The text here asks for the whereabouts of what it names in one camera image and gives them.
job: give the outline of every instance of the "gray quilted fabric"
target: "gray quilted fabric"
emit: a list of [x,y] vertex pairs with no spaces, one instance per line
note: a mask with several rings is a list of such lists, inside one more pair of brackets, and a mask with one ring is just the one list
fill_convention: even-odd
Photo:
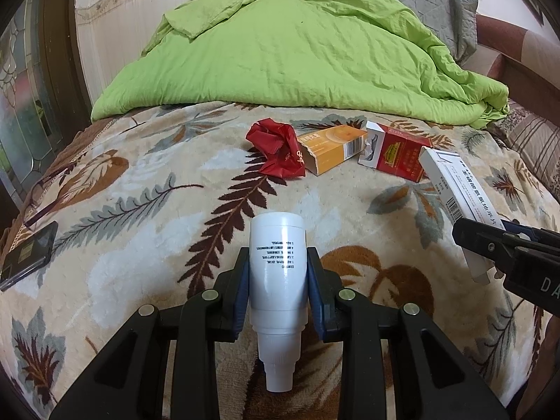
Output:
[[449,47],[458,64],[477,49],[478,0],[399,0]]

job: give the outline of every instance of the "green quilt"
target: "green quilt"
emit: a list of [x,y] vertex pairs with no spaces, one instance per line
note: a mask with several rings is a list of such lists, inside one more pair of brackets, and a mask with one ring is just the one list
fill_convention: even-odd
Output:
[[464,71],[398,0],[190,0],[93,106],[213,100],[357,109],[485,127],[508,88]]

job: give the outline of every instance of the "floral bedspread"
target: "floral bedspread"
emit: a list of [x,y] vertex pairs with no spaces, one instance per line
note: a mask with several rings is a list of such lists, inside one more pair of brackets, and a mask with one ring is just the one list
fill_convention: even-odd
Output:
[[[232,268],[248,244],[250,218],[267,210],[301,214],[307,244],[346,286],[385,305],[419,304],[503,403],[525,382],[549,315],[500,280],[471,280],[429,181],[408,182],[357,158],[319,177],[263,176],[264,160],[245,134],[267,117],[299,134],[371,119],[427,135],[435,147],[461,154],[504,218],[553,230],[560,223],[558,203],[517,153],[470,127],[224,102],[130,112],[52,180],[40,207],[57,200],[55,207],[31,230],[22,226],[11,245],[59,224],[51,263],[0,293],[0,359],[41,418],[139,306],[182,304]],[[302,340],[294,389],[284,394],[265,390],[248,324],[235,344],[217,344],[222,418],[335,419],[342,345],[318,342],[310,325]],[[386,386],[391,394],[390,373]]]

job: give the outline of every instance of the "crumpled red plastic bag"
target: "crumpled red plastic bag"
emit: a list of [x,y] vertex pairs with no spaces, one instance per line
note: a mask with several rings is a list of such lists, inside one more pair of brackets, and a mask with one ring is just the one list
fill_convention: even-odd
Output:
[[259,170],[261,174],[281,179],[305,177],[300,145],[292,126],[270,118],[259,120],[245,138],[267,157]]

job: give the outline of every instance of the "white plastic spray bottle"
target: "white plastic spray bottle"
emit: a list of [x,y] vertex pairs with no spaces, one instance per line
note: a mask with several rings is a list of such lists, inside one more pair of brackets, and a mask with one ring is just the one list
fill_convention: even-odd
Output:
[[262,213],[249,237],[250,322],[268,391],[289,391],[307,324],[307,247],[301,216]]

